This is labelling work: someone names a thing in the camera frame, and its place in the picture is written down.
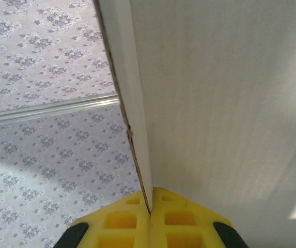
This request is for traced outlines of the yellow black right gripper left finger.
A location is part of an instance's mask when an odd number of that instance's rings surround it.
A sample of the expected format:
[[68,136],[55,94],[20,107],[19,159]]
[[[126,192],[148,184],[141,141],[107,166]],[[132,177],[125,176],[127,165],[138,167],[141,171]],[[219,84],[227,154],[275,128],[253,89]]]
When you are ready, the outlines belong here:
[[74,221],[55,246],[150,247],[150,214],[138,191]]

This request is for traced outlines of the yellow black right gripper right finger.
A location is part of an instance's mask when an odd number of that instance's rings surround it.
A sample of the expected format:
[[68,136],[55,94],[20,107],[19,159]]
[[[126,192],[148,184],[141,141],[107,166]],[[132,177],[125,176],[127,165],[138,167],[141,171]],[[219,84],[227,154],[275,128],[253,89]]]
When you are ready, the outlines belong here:
[[232,222],[164,188],[153,189],[151,247],[248,247]]

